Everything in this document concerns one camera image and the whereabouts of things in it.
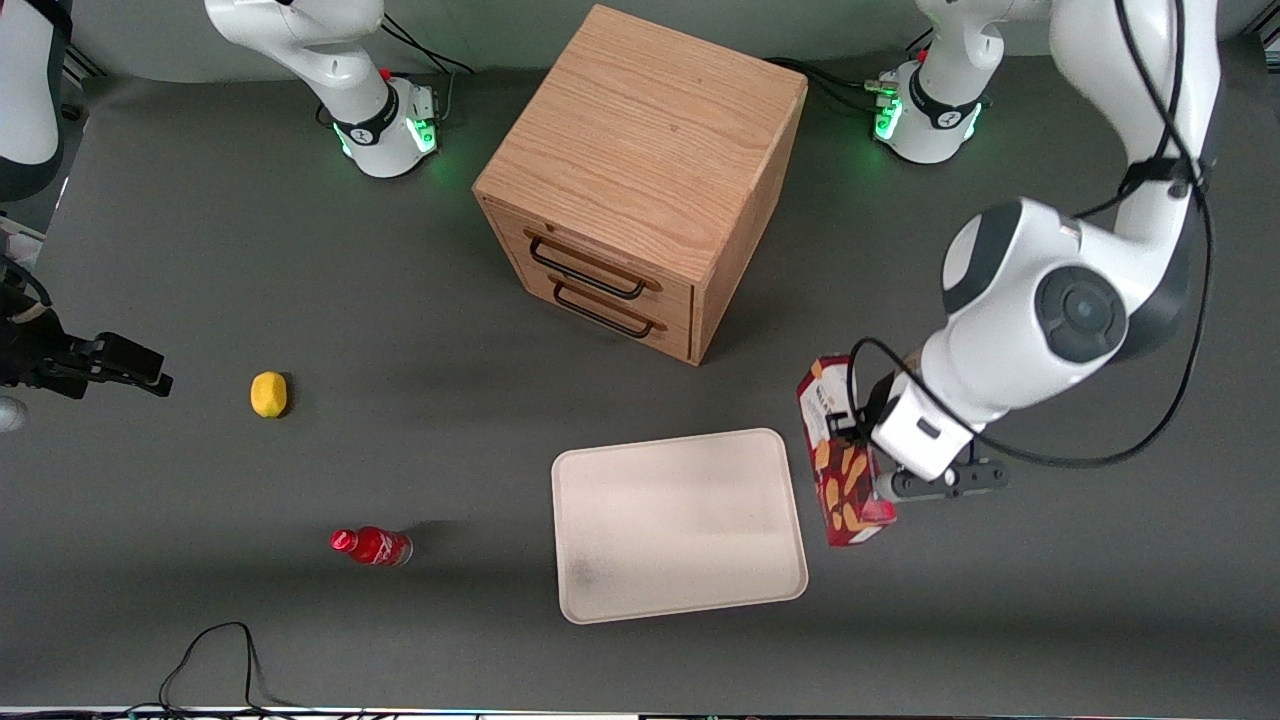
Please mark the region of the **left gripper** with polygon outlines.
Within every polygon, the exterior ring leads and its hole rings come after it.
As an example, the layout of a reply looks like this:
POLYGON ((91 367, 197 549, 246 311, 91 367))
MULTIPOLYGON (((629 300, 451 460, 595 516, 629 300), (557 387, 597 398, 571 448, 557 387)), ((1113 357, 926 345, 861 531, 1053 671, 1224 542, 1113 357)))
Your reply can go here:
POLYGON ((869 407, 827 414, 827 433, 849 447, 870 442, 893 462, 874 479, 874 492, 901 503, 960 498, 1009 486, 1004 464, 980 457, 973 433, 943 419, 905 375, 886 375, 870 393, 869 407))

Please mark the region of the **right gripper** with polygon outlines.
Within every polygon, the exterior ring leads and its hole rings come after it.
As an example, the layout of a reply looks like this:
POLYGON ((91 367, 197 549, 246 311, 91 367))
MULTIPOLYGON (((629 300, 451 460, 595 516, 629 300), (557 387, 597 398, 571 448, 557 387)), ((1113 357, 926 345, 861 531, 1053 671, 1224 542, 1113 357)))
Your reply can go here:
POLYGON ((115 333, 97 336, 99 369, 77 351, 79 342, 61 328, 52 307, 14 284, 3 287, 1 380, 67 398, 83 398, 91 384, 118 384, 168 397, 173 378, 164 356, 115 333))

